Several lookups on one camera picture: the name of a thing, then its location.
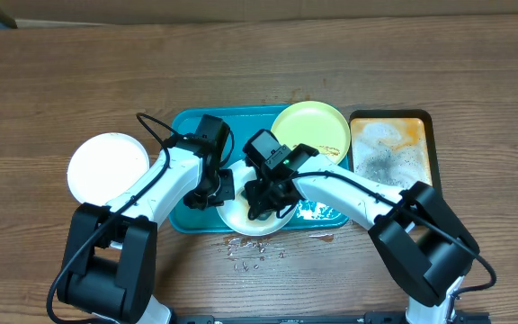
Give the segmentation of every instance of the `yellow bowl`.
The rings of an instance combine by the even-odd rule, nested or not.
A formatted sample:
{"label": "yellow bowl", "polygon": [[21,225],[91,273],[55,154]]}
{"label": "yellow bowl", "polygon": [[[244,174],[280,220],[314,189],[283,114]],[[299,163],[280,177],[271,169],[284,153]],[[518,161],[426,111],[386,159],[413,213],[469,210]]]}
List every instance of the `yellow bowl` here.
{"label": "yellow bowl", "polygon": [[287,107],[277,116],[271,131],[282,145],[294,149],[301,143],[307,144],[335,164],[347,155],[351,143],[343,115],[333,106],[316,101]]}

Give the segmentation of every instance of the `table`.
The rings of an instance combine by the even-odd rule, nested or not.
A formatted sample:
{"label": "table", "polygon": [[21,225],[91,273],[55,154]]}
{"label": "table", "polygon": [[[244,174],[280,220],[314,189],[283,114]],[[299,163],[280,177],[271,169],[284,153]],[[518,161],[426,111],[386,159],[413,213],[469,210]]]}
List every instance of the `table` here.
{"label": "table", "polygon": [[[0,31],[0,322],[49,322],[45,296],[78,205],[67,163],[86,139],[124,132],[154,158],[136,112],[170,122],[195,107],[303,100],[345,117],[360,108],[432,115],[444,196],[499,276],[458,307],[518,323],[518,15]],[[155,295],[179,314],[221,317],[406,306],[356,225],[269,242],[261,254],[239,237],[166,223]],[[475,265],[466,284],[486,280]]]}

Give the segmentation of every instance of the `blue tray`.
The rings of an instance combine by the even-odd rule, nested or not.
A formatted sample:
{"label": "blue tray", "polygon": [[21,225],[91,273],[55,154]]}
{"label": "blue tray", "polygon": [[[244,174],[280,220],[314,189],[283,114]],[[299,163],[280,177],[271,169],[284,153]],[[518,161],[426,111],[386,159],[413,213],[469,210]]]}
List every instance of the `blue tray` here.
{"label": "blue tray", "polygon": [[[243,145],[260,129],[269,130],[277,115],[288,104],[252,107],[191,109],[179,113],[173,120],[172,127],[180,133],[195,132],[203,114],[207,113],[222,118],[235,135],[235,148],[226,167],[245,157]],[[224,150],[225,157],[230,149],[230,140]],[[348,168],[347,157],[339,163],[340,167]],[[299,208],[283,230],[305,230],[339,227],[349,219],[339,211],[316,202],[300,202]],[[233,232],[217,214],[215,208],[205,211],[187,208],[183,202],[169,214],[169,221],[176,230],[188,234],[200,233],[230,233]]]}

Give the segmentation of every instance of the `wooden table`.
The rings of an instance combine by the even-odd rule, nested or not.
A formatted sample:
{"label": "wooden table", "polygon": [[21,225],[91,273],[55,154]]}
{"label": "wooden table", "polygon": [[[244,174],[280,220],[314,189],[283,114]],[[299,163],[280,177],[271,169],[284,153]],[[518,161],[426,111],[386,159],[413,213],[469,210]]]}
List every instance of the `wooden table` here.
{"label": "wooden table", "polygon": [[[0,322],[49,322],[45,296],[77,207],[67,163],[86,139],[128,133],[154,157],[135,112],[170,122],[194,107],[309,99],[345,117],[359,108],[433,116],[445,198],[499,275],[459,308],[518,323],[518,15],[0,31]],[[180,314],[223,317],[406,307],[351,223],[280,232],[263,254],[239,247],[235,261],[230,239],[166,223],[156,297]],[[486,280],[475,265],[467,284]]]}

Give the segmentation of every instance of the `wood grain surface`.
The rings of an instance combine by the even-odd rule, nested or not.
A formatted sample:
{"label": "wood grain surface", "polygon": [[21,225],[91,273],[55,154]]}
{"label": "wood grain surface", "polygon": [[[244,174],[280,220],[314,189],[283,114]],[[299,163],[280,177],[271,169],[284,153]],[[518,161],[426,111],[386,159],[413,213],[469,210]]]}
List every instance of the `wood grain surface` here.
{"label": "wood grain surface", "polygon": [[[308,99],[345,117],[432,115],[445,198],[499,276],[458,307],[518,323],[518,15],[0,31],[0,322],[49,322],[45,296],[77,207],[67,163],[86,139],[124,132],[155,156],[136,112],[171,122],[184,109]],[[156,297],[179,314],[221,317],[406,307],[354,224],[280,232],[264,253],[250,242],[166,223]],[[487,279],[475,265],[467,284]]]}

